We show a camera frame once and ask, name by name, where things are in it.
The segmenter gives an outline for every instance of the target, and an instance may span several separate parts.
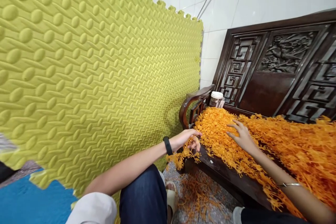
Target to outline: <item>person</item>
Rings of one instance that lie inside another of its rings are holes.
[[[307,191],[253,142],[250,133],[241,122],[228,125],[237,130],[238,136],[227,134],[274,179],[286,196],[303,216],[312,224],[336,223],[335,214]],[[96,177],[86,188],[84,196],[77,202],[66,224],[112,224],[117,214],[116,203],[110,195],[121,190],[119,215],[122,224],[163,224],[171,223],[176,210],[178,192],[175,184],[165,184],[162,173],[153,165],[159,158],[182,147],[192,137],[189,148],[200,151],[197,136],[202,133],[194,129],[183,130],[180,134],[143,150],[119,162]],[[232,214],[234,224],[301,224],[307,223],[289,214],[268,210],[236,207]]]

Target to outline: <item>forearm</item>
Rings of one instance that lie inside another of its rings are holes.
[[[255,161],[262,166],[276,184],[297,183],[289,174],[277,166],[262,151],[251,154]],[[281,187],[284,194],[294,206],[313,224],[335,223],[335,214],[329,210],[319,199],[301,186]]]
[[[112,195],[129,185],[151,164],[167,153],[164,142],[143,150],[119,162],[96,177],[86,188],[84,195],[101,192]]]

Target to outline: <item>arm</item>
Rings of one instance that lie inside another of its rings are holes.
[[[230,124],[228,126],[235,128],[239,136],[235,136],[231,132],[227,132],[227,134],[261,165],[276,184],[297,183],[295,179],[277,166],[255,145],[247,127],[236,120],[234,122],[237,125]],[[281,187],[281,190],[309,222],[313,224],[336,223],[335,214],[304,187],[287,186]]]
[[[202,134],[194,129],[186,129],[169,139],[172,151],[177,151],[190,137],[193,138],[190,148],[199,151],[201,145],[196,135]],[[161,142],[126,158],[96,177],[85,189],[84,195],[92,192],[101,192],[107,195],[116,193],[133,182],[151,164],[166,155],[166,153],[165,143]]]

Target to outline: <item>fingers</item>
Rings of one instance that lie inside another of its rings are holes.
[[[192,143],[188,145],[188,148],[196,149],[197,151],[201,150],[201,144],[196,136],[192,136]]]
[[[239,127],[244,127],[244,124],[242,124],[241,122],[237,120],[233,120],[233,122],[236,123]]]
[[[192,140],[194,141],[192,145],[195,144],[195,147],[197,151],[200,151],[201,150],[201,144],[199,143],[199,140],[196,136],[193,136],[192,137]]]
[[[236,137],[237,137],[237,136],[235,136],[233,133],[231,133],[231,132],[227,132],[227,135],[228,135],[229,137],[231,137],[234,141],[236,140]]]
[[[240,130],[239,126],[236,125],[236,124],[227,124],[228,127],[232,127],[232,128],[235,128],[237,131]]]
[[[195,129],[188,129],[188,134],[190,134],[189,137],[191,137],[192,135],[202,135],[201,132],[195,130]]]

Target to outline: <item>hand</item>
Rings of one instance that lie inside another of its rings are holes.
[[[231,132],[227,132],[228,136],[231,137],[243,150],[245,150],[250,155],[260,151],[258,146],[251,138],[247,127],[239,121],[233,120],[233,122],[236,124],[228,124],[227,126],[235,128],[238,131],[239,136],[235,136]]]
[[[171,149],[173,152],[177,151],[179,148],[181,148],[190,137],[192,137],[192,143],[189,148],[196,149],[197,151],[200,151],[201,144],[199,143],[199,140],[196,136],[201,136],[202,133],[198,132],[195,129],[185,129],[180,134],[172,137],[169,139]]]

